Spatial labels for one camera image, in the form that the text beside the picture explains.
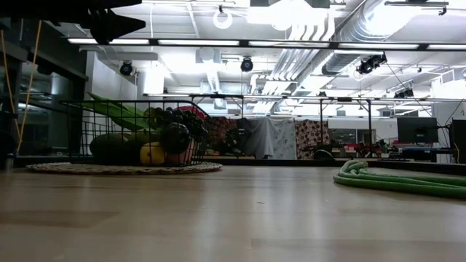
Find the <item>green hose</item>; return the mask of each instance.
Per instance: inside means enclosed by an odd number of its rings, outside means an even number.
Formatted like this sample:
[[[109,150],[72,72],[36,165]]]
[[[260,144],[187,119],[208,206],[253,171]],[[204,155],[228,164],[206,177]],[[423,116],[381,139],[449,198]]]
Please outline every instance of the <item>green hose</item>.
[[[466,199],[466,179],[383,175],[369,172],[367,167],[365,161],[350,160],[333,180],[345,186]]]

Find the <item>wooden floor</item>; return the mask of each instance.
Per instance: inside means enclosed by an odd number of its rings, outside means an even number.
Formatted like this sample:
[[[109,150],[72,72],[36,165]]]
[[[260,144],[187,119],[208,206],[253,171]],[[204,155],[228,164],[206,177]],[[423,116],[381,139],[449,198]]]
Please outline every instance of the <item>wooden floor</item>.
[[[0,177],[0,261],[466,261],[464,202],[339,186],[336,172],[17,172]]]

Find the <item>yellow lemon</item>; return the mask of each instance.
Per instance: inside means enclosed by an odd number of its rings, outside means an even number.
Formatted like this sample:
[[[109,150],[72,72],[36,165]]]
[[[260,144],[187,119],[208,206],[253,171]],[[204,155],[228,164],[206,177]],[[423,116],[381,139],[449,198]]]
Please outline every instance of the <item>yellow lemon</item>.
[[[165,162],[165,153],[159,142],[144,144],[140,157],[143,165],[156,165]]]

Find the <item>wire basket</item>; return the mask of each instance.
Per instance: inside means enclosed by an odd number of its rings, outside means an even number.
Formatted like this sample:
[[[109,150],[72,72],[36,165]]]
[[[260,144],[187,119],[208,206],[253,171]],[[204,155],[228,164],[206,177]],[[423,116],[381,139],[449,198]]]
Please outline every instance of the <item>wire basket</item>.
[[[191,101],[94,98],[61,103],[67,105],[72,159],[179,167],[200,164],[205,155],[210,116]]]

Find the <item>woven round mat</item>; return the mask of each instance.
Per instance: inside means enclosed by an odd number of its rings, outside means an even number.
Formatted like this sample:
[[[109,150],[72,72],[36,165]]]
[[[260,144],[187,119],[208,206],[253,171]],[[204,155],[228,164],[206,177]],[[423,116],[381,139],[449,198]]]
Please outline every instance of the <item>woven round mat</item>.
[[[186,167],[132,167],[99,164],[48,163],[32,164],[27,168],[34,172],[48,172],[77,175],[170,175],[220,170],[221,164],[203,162]]]

